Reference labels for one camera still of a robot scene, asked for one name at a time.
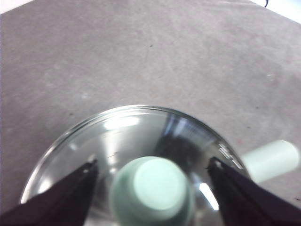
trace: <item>textured gray surface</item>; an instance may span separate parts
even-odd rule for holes
[[[301,147],[301,25],[247,0],[35,0],[1,28],[2,211],[59,135],[116,106],[184,111],[239,154]],[[301,207],[300,174],[265,186]]]

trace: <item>mint green object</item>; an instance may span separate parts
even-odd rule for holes
[[[110,208],[122,226],[184,226],[193,212],[190,184],[172,161],[142,157],[114,178]]]

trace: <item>gray table surface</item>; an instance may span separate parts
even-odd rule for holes
[[[301,25],[247,0],[35,0],[1,15],[1,211],[82,119],[178,109],[243,154],[301,148]],[[264,184],[301,207],[301,170]]]

